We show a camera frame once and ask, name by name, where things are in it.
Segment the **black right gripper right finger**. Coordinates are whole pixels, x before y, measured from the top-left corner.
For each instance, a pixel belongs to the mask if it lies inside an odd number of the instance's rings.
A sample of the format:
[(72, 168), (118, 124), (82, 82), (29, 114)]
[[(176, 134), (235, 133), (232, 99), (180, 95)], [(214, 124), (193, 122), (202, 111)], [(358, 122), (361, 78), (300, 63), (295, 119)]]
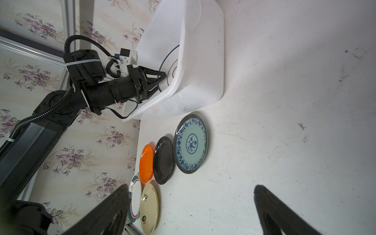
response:
[(257, 185), (254, 202), (265, 235), (319, 235), (268, 188)]

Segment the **teal blue floral plate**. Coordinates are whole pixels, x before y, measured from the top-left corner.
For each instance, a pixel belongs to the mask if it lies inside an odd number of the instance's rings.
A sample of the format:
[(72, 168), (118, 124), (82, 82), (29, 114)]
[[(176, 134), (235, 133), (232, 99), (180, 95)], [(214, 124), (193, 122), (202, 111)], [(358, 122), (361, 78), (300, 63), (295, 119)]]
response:
[(208, 134), (203, 120), (195, 114), (185, 116), (174, 134), (174, 158), (185, 174), (196, 172), (203, 164), (208, 149)]

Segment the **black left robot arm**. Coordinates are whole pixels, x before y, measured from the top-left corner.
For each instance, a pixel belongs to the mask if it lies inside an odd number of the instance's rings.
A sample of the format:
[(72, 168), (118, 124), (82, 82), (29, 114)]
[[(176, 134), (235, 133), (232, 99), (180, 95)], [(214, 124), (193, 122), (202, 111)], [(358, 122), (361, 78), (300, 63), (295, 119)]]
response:
[(7, 234), (47, 234), (52, 215), (19, 195), (83, 109), (101, 115), (116, 103), (141, 104), (166, 79), (165, 72), (143, 66), (127, 65), (122, 74), (120, 56), (110, 55), (104, 67), (97, 51), (72, 52), (69, 43), (63, 59), (69, 72), (66, 90), (48, 94), (1, 146), (1, 228)]

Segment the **white plate black rim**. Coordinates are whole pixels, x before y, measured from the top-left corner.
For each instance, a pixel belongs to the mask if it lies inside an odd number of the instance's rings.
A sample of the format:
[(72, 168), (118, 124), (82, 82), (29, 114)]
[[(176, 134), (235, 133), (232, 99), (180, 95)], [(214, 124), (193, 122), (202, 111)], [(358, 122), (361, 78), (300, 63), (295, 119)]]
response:
[(171, 50), (163, 60), (162, 66), (160, 71), (166, 73), (166, 78), (160, 84), (161, 90), (165, 90), (171, 85), (172, 81), (175, 78), (175, 74), (177, 72), (178, 67), (178, 58), (179, 58), (179, 48), (180, 46), (177, 45), (174, 49)]

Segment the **yellowish cream plate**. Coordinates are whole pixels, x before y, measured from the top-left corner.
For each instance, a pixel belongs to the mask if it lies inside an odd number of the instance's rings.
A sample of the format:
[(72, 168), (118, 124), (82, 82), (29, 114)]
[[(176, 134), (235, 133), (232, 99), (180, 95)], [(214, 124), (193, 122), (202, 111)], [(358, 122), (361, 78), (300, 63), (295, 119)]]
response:
[(159, 197), (155, 187), (148, 183), (142, 192), (140, 219), (143, 233), (151, 235), (155, 231), (159, 217)]

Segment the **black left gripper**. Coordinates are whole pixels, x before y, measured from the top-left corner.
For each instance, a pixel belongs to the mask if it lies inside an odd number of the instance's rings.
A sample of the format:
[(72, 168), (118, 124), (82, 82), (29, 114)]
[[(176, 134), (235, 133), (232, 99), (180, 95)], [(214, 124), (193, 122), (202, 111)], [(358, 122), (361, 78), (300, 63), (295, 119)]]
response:
[(159, 84), (167, 78), (163, 71), (128, 65), (128, 76), (104, 81), (107, 75), (94, 50), (65, 53), (63, 59), (75, 87), (82, 91), (91, 112), (97, 115), (115, 103), (134, 99), (140, 104), (150, 99), (160, 91)]

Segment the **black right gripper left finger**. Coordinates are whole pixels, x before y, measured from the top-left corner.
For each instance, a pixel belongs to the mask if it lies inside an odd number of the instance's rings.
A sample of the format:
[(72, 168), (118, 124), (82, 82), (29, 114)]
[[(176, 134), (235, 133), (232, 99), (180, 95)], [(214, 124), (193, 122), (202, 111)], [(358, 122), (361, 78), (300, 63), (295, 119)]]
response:
[(65, 235), (121, 235), (130, 206), (126, 184), (118, 187), (79, 222), (64, 232)]

